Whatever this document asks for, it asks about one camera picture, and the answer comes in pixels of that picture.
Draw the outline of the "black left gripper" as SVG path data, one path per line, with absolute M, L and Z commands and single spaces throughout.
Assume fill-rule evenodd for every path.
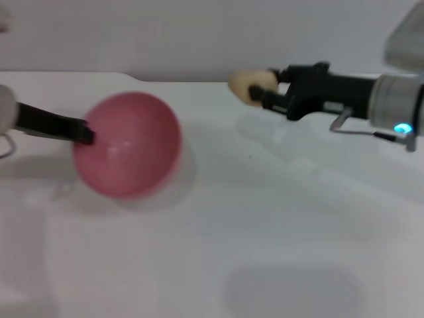
M 67 140 L 91 145 L 95 133 L 83 119 L 57 115 L 36 107 L 17 103 L 18 115 L 15 129 L 31 136 Z

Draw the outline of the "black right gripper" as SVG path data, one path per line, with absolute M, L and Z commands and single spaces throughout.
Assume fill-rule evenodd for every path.
M 340 103 L 351 109 L 351 116 L 368 118 L 368 102 L 376 83 L 375 79 L 335 75 L 329 71 L 330 64 L 319 62 L 310 66 L 290 65 L 284 69 L 268 68 L 278 83 L 289 88 L 280 95 L 258 85 L 251 85 L 248 94 L 255 105 L 267 110 L 287 110 L 290 121 L 298 121 L 310 113 L 330 111 L 326 102 Z

